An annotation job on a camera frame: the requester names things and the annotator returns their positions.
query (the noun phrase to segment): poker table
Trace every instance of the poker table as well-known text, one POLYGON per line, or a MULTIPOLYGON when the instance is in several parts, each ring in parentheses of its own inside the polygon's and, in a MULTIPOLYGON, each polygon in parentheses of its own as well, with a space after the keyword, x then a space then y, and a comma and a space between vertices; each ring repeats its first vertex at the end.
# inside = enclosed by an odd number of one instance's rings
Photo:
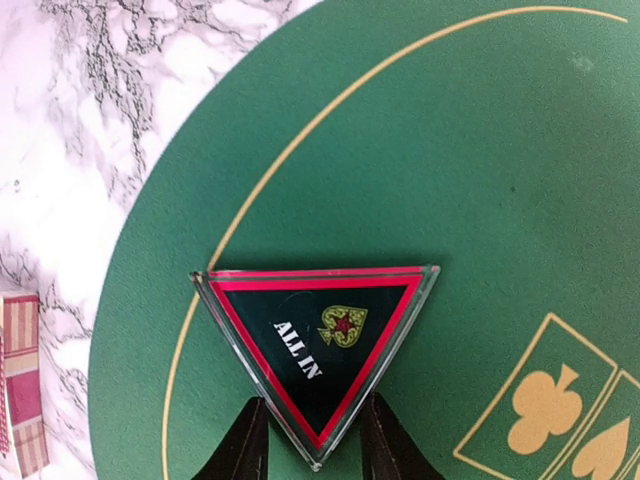
MULTIPOLYGON (((640 478, 640 7, 558 2, 609 15, 443 30, 532 5, 327 0, 203 100, 104 285, 89 380, 101 480, 161 478, 189 273, 305 128, 216 268, 437 264, 377 387, 429 461, 448 479, 640 478)), ((200 470, 254 394, 201 306, 176 377, 172 479, 200 470)), ((356 429, 313 473, 272 428, 269 462, 274 479, 361 478, 356 429)))

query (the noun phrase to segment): striped box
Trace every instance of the striped box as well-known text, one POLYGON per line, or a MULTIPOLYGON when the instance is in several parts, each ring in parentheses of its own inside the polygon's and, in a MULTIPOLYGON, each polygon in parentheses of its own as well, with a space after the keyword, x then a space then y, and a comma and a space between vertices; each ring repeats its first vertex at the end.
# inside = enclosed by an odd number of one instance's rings
POLYGON ((0 293, 0 466, 26 478, 49 464, 38 368, 38 295, 0 293))

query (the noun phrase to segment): black triangle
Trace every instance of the black triangle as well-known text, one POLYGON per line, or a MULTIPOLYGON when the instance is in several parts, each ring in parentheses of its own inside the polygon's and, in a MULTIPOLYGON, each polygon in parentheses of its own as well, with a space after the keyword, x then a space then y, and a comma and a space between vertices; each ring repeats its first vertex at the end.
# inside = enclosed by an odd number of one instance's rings
POLYGON ((268 462, 267 408, 254 397, 193 480, 267 480, 268 462))
POLYGON ((361 418, 364 480, 444 480, 380 394, 369 396, 361 418))
POLYGON ((258 391, 317 469, 395 354, 438 272, 214 272, 195 274, 194 283, 258 391))

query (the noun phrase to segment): marble surface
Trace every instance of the marble surface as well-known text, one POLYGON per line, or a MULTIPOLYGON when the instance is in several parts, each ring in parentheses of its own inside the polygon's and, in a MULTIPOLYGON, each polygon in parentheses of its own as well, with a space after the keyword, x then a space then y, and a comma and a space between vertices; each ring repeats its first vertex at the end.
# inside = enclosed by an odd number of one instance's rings
POLYGON ((97 477, 89 348, 127 214, 202 98, 316 1, 0 2, 0 282, 41 296, 51 465, 31 478, 97 477))

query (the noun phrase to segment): yellow curved line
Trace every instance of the yellow curved line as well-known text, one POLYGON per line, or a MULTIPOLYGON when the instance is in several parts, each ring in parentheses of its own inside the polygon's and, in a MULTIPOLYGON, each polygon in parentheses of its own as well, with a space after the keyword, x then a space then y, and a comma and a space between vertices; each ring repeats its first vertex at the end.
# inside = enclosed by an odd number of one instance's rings
MULTIPOLYGON (((209 261, 209 265, 207 266, 207 270, 212 270, 214 266, 218 263, 222 252, 229 244, 231 237, 238 229, 240 222, 245 217, 249 208, 253 205, 256 198, 262 193, 264 188, 267 186, 271 178, 277 173, 278 169, 282 166, 284 162, 291 156, 291 154, 298 148, 298 146, 313 132, 313 130, 331 113, 338 108, 347 98, 349 98, 353 93, 355 93, 360 87, 362 87, 365 83, 371 80, 373 77, 378 75, 387 67, 393 65, 395 62, 400 60, 401 58, 406 57, 407 55, 415 52, 416 50, 428 45, 429 43, 435 42, 436 40, 440 40, 452 33, 459 32, 460 30, 464 30, 465 28, 472 27, 474 25, 478 25, 480 23, 488 22, 490 20, 495 20, 502 17, 508 17, 511 15, 520 15, 524 13, 543 13, 543 12, 563 12, 563 13, 580 13, 584 15, 594 15, 598 17, 608 18, 610 20, 616 20, 618 22, 628 23, 628 20, 623 17, 619 17, 617 15, 613 15, 611 13, 601 12, 598 10, 592 10, 589 8, 577 8, 577 7, 561 7, 561 6, 547 6, 547 5, 539 5, 539 6, 530 6, 530 7, 519 7, 519 8, 510 8, 507 10, 500 10, 497 12, 487 13, 485 15, 480 15, 478 17, 473 17, 468 20, 464 20, 462 22, 456 23, 454 25, 450 25, 446 28, 438 30, 426 37, 421 38, 420 40, 404 47, 402 50, 397 51, 390 57, 386 58, 378 65, 373 67, 367 73, 358 78, 355 82, 349 85, 340 95, 334 98, 326 107, 318 113, 313 120, 311 120, 295 138, 287 145, 287 147, 282 151, 282 153, 274 160, 271 166, 264 173, 260 181, 253 187, 253 190, 244 201, 240 210, 233 218, 231 225, 227 228, 224 236, 218 243, 218 246, 209 261)), ((178 364, 180 362, 180 356, 182 354, 182 349, 184 347, 184 342, 187 337, 187 333, 189 331, 189 327, 191 326, 191 321, 193 320, 193 316, 195 314, 196 307, 198 306, 199 296, 196 293, 191 300, 191 304, 189 306, 189 310, 187 311, 187 315, 184 319, 184 324, 182 325, 182 329, 180 330, 180 336, 178 337, 178 342, 176 344, 176 350, 173 355, 173 360, 171 362, 171 369, 169 370, 169 379, 167 383, 167 392, 165 395, 165 403, 164 403, 164 412, 162 416, 162 471, 164 480, 169 480, 169 459, 168 459, 168 436, 169 436, 169 411, 171 409, 171 397, 173 394, 173 386, 175 383, 176 371, 178 370, 178 364)))

